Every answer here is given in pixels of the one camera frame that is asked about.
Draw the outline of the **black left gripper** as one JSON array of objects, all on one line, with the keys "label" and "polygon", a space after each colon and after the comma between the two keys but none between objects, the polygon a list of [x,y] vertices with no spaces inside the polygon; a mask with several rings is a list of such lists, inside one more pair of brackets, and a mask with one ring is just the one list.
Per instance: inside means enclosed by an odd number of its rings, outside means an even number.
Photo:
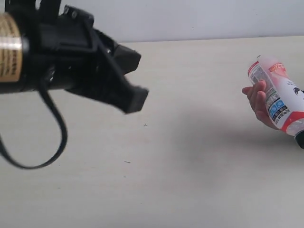
[{"label": "black left gripper", "polygon": [[94,27],[94,16],[59,0],[7,0],[0,15],[0,92],[63,89],[125,114],[142,110],[149,94],[124,75],[141,61]]}]

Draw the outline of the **person's open bare hand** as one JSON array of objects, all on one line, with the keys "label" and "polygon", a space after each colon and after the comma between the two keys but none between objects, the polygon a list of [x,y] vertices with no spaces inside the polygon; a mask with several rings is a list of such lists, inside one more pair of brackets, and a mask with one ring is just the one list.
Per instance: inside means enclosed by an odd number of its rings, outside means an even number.
[{"label": "person's open bare hand", "polygon": [[257,120],[267,127],[279,131],[280,129],[273,124],[266,109],[266,82],[264,80],[258,81],[253,86],[243,87],[241,91],[247,96]]}]

